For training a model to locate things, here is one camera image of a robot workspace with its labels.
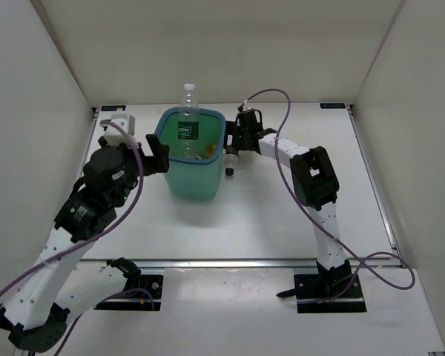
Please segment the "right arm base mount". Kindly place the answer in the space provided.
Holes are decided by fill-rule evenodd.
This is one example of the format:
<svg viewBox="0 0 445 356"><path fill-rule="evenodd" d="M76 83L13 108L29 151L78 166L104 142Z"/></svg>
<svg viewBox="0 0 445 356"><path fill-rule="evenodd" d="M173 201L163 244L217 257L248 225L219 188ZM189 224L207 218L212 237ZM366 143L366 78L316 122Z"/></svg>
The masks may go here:
<svg viewBox="0 0 445 356"><path fill-rule="evenodd" d="M337 268L326 269L318 263L315 273L295 274L292 289L277 293L277 297L295 297L299 314L367 311L360 279L348 260Z"/></svg>

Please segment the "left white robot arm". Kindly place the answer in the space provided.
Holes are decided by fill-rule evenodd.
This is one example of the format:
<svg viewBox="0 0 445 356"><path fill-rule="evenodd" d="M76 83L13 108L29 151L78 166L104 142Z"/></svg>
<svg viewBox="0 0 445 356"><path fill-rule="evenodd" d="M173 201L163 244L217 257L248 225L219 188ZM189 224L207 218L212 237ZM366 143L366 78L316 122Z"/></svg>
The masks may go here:
<svg viewBox="0 0 445 356"><path fill-rule="evenodd" d="M145 176L168 171L168 146L155 134L146 140L150 156L133 139L123 136L112 144L99 138L100 147L74 183L38 260L14 280L19 286L16 293L0 303L0 329L9 333L18 350L36 355L64 343L77 320L107 299L138 294L153 300L141 286L140 269L124 257L107 260L90 281L69 292L62 290L82 256L129 215L125 211L118 217L116 210L130 192L142 192Z"/></svg>

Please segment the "orange juice bottle red cap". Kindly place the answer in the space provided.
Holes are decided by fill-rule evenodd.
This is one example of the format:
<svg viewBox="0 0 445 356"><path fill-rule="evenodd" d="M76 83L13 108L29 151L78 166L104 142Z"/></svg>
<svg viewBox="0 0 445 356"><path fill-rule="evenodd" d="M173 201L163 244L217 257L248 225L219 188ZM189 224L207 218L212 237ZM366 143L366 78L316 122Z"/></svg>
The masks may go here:
<svg viewBox="0 0 445 356"><path fill-rule="evenodd" d="M204 157L206 159L211 158L217 150L217 143L211 143L205 146L204 148Z"/></svg>

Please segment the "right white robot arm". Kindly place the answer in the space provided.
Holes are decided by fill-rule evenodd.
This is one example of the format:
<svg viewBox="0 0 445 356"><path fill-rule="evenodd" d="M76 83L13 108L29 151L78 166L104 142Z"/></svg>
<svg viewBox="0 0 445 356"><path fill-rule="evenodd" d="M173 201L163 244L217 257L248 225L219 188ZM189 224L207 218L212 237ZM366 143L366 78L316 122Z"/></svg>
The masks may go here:
<svg viewBox="0 0 445 356"><path fill-rule="evenodd" d="M307 148L278 136L275 129L263 127L261 111L245 105L238 107L235 120L226 123L225 137L231 137L225 142L227 152L256 152L289 168L295 202L314 225L317 274L277 296L325 299L341 293L349 284L352 269L339 241L336 202L340 185L326 149Z"/></svg>

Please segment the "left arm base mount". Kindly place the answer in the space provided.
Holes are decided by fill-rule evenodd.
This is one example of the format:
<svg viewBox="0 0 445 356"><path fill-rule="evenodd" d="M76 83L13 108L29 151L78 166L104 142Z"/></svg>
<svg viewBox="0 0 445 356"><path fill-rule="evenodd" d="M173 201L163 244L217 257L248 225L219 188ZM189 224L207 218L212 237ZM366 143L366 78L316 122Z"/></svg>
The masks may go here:
<svg viewBox="0 0 445 356"><path fill-rule="evenodd" d="M157 312L161 309L164 282L162 269L140 268L123 257L107 260L106 266L120 271L125 278L125 285L121 292L98 303L95 310Z"/></svg>

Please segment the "clear bottle green label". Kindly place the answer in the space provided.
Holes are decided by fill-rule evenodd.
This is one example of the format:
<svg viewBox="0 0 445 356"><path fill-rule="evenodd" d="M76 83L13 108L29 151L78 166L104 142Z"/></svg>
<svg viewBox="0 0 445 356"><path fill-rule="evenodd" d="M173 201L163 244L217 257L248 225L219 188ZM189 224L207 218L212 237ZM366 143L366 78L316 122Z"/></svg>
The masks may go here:
<svg viewBox="0 0 445 356"><path fill-rule="evenodd" d="M196 85L184 84L184 94L179 104L177 138L179 141L179 155L186 159L198 156L197 143L199 139L200 108L195 96Z"/></svg>

